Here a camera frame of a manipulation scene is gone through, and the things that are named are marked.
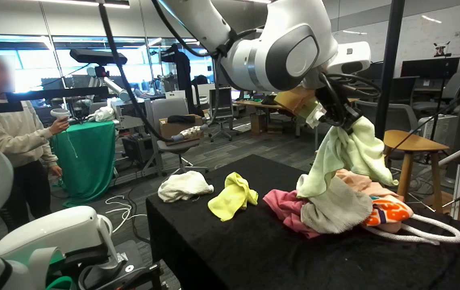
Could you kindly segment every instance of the green tablecloth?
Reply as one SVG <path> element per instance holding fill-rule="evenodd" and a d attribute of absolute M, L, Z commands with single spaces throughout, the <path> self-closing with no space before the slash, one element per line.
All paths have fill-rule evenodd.
<path fill-rule="evenodd" d="M 62 187 L 69 194 L 63 205 L 84 205 L 103 195 L 112 180 L 115 124 L 112 121 L 72 125 L 53 137 Z"/>

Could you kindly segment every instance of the black table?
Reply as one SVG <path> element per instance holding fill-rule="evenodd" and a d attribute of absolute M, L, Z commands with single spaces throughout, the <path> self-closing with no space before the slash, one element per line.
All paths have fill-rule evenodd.
<path fill-rule="evenodd" d="M 221 222 L 207 203 L 233 171 L 259 193 L 259 204 Z M 262 197 L 294 189 L 302 173 L 251 155 L 207 173 L 211 195 L 175 203 L 148 198 L 153 260 L 164 259 L 183 290 L 460 289 L 460 244 L 394 242 L 361 228 L 307 240 L 283 226 Z M 460 230 L 449 217 L 415 211 Z"/>

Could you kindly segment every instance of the office chair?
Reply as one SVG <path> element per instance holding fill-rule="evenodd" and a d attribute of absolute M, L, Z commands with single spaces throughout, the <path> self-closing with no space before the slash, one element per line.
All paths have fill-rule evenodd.
<path fill-rule="evenodd" d="M 362 114 L 375 124 L 377 117 L 377 103 L 370 101 L 355 101 L 354 104 Z M 418 119 L 414 115 L 414 111 L 411 106 L 406 104 L 389 104 L 386 112 L 386 131 L 388 130 L 402 130 L 410 132 L 411 130 L 418 127 Z M 391 160 L 403 160 L 404 152 L 401 150 L 395 150 L 390 155 Z"/>
<path fill-rule="evenodd" d="M 418 77 L 394 77 L 391 83 L 389 102 L 391 104 L 410 105 L 417 79 Z"/>
<path fill-rule="evenodd" d="M 447 83 L 447 86 L 443 89 L 443 94 L 441 95 L 441 100 L 444 103 L 450 103 L 457 98 L 460 92 L 460 73 L 455 73 Z M 430 101 L 416 101 L 412 104 L 412 109 L 418 115 L 418 118 L 431 116 L 436 113 L 438 109 L 438 103 Z"/>
<path fill-rule="evenodd" d="M 154 101 L 151 101 L 151 108 L 153 110 L 154 128 L 157 130 L 160 130 L 160 119 L 168 118 L 173 115 L 185 115 L 189 113 L 184 98 L 155 99 Z M 208 172 L 208 167 L 192 166 L 192 163 L 188 162 L 181 156 L 192 147 L 199 145 L 199 143 L 201 143 L 200 139 L 171 145 L 167 145 L 167 143 L 161 140 L 158 140 L 156 143 L 158 144 L 160 152 L 170 152 L 178 156 L 179 167 L 173 171 L 171 175 L 176 173 L 186 173 L 189 170 L 204 170 L 205 172 Z"/>
<path fill-rule="evenodd" d="M 213 116 L 214 112 L 214 105 L 215 105 L 215 90 L 210 90 L 210 100 L 209 100 L 209 115 L 210 118 Z M 210 137 L 210 142 L 214 141 L 215 136 L 222 134 L 229 141 L 232 140 L 232 136 L 229 132 L 235 132 L 233 129 L 233 108 L 232 108 L 232 99 L 231 99 L 231 89 L 224 88 L 219 89 L 219 104 L 217 109 L 217 116 L 214 120 L 217 125 L 219 125 L 219 129 L 217 131 L 212 131 L 208 134 Z M 225 130 L 224 123 L 228 122 L 228 130 Z"/>

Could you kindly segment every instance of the white towel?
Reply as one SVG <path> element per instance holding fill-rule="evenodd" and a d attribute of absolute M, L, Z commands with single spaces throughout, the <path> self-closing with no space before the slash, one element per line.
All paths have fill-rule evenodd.
<path fill-rule="evenodd" d="M 208 185 L 201 173 L 188 171 L 175 174 L 165 180 L 158 188 L 158 196 L 164 202 L 188 200 L 195 195 L 205 195 L 214 192 L 214 186 Z"/>
<path fill-rule="evenodd" d="M 384 164 L 383 141 L 375 138 L 375 127 L 365 117 L 352 125 L 348 135 L 341 127 L 331 127 L 323 139 L 309 176 L 298 190 L 299 198 L 315 197 L 324 193 L 339 169 L 369 176 L 385 185 L 398 185 Z"/>

